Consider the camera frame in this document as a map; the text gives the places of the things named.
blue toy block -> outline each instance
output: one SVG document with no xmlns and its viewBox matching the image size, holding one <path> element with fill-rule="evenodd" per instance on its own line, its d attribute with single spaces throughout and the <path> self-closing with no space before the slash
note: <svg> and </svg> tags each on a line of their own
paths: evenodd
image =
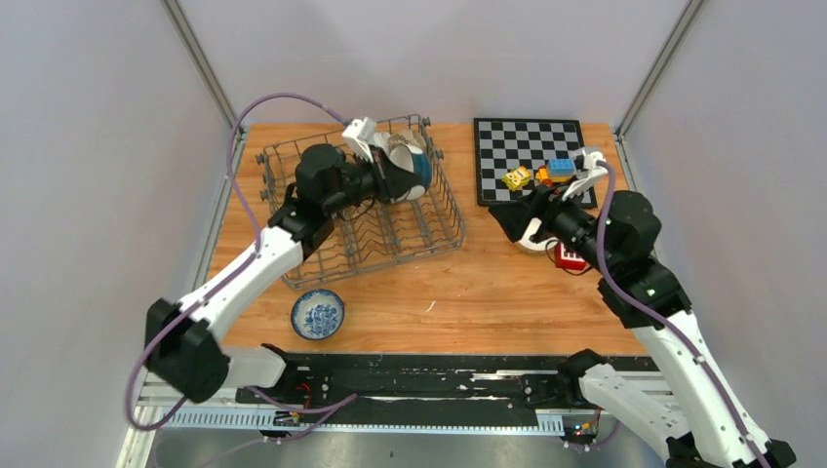
<svg viewBox="0 0 827 468">
<path fill-rule="evenodd" d="M 548 162 L 548 171 L 551 176 L 574 176 L 574 161 L 566 159 L 552 159 Z"/>
</svg>

floral patterned bowl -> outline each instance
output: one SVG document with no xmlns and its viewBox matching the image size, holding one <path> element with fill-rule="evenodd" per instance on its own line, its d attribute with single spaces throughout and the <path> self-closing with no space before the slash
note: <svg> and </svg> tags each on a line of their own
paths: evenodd
<svg viewBox="0 0 827 468">
<path fill-rule="evenodd" d="M 344 322 L 344 302 L 333 291 L 306 292 L 293 306 L 293 330 L 305 339 L 325 339 Z"/>
</svg>

perforated metal strip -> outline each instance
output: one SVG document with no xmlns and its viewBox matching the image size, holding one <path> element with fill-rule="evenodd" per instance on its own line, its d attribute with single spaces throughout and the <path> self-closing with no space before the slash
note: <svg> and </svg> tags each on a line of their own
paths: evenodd
<svg viewBox="0 0 827 468">
<path fill-rule="evenodd" d="M 273 409 L 265 408 L 182 408 L 167 424 L 169 427 L 202 429 L 287 430 L 304 429 L 308 424 L 285 425 L 273 423 Z M 535 427 L 498 426 L 408 426 L 387 424 L 323 424 L 317 430 L 324 432 L 367 432 L 400 434 L 489 434 L 510 436 L 562 436 L 563 417 L 557 414 L 538 414 Z"/>
</svg>

chessboard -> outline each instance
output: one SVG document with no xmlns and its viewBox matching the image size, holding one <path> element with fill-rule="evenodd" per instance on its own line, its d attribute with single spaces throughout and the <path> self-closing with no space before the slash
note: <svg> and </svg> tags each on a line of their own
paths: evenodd
<svg viewBox="0 0 827 468">
<path fill-rule="evenodd" d="M 532 192 L 533 178 L 550 159 L 566 159 L 585 146 L 576 120 L 474 119 L 477 152 L 477 204 L 490 206 L 517 200 Z M 520 166 L 532 171 L 532 181 L 509 190 L 502 177 Z M 581 198 L 583 208 L 597 207 L 594 188 Z"/>
</svg>

dish rack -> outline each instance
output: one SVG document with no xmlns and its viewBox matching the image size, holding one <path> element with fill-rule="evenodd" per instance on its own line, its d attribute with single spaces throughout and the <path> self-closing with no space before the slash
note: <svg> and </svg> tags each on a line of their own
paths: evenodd
<svg viewBox="0 0 827 468">
<path fill-rule="evenodd" d="M 427 117 L 412 114 L 377 122 L 377 132 L 405 128 L 420 132 L 431 163 L 431 186 L 418 200 L 394 205 L 370 202 L 348 208 L 335 218 L 335 229 L 316 253 L 284 275 L 284 282 L 300 290 L 389 268 L 419 258 L 454 251 L 462 246 L 465 222 L 459 213 L 448 179 L 440 165 L 443 152 L 436 149 L 426 127 Z M 264 147 L 256 161 L 264 166 L 261 199 L 276 213 L 285 191 L 295 181 L 295 166 L 302 151 L 318 143 L 341 147 L 349 154 L 341 131 L 309 136 Z"/>
</svg>

